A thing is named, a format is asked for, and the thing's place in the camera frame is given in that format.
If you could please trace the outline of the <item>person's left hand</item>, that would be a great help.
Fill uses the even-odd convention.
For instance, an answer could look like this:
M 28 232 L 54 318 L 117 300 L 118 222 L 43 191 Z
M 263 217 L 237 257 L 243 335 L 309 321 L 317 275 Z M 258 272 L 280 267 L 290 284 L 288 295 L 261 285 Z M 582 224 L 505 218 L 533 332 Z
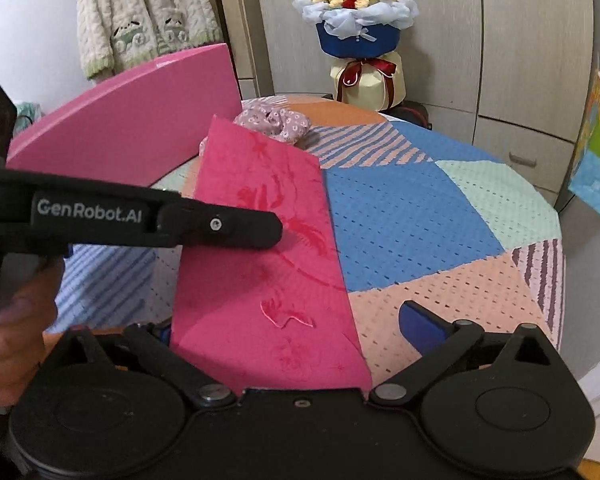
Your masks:
M 0 302 L 0 408 L 18 402 L 46 356 L 44 332 L 57 318 L 64 271 L 61 258 L 47 261 Z

